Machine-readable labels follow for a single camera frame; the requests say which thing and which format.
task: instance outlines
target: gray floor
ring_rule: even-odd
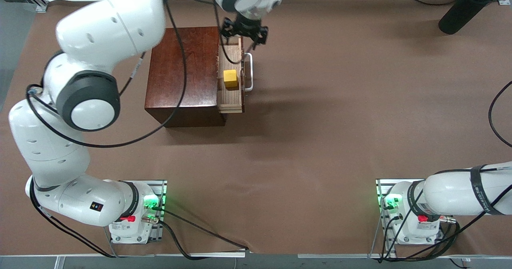
[[[0,0],[0,111],[35,14],[33,4]]]
[[[1,269],[52,269],[55,257],[3,257]],[[105,257],[67,257],[64,269],[232,269],[234,258],[212,258],[188,261],[181,257],[131,257],[108,259]],[[468,264],[473,269],[508,269],[510,260],[472,259]],[[457,269],[448,259],[425,262],[403,262],[378,264],[364,259],[299,259],[296,255],[248,254],[238,258],[238,269]]]

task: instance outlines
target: red button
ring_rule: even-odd
[[[128,220],[128,222],[135,222],[135,216],[121,217],[121,220]]]
[[[420,216],[418,216],[418,221],[420,221],[420,222],[427,222],[428,221],[428,217],[425,216],[425,215],[420,215]]]

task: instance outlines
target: black cylinder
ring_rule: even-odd
[[[439,21],[439,29],[455,34],[485,7],[490,0],[457,0]]]

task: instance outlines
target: wooden box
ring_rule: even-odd
[[[227,113],[244,111],[244,62],[227,61],[216,27],[179,28],[187,57],[187,87],[174,117],[166,127],[224,126]],[[242,38],[230,38],[225,45],[232,61],[243,57]],[[227,90],[223,70],[236,69],[240,86]],[[152,49],[144,108],[160,123],[170,116],[183,89],[183,61],[174,29],[168,28],[159,45]]]

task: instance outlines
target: yellow cube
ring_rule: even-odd
[[[236,70],[224,70],[224,86],[226,88],[238,88]]]

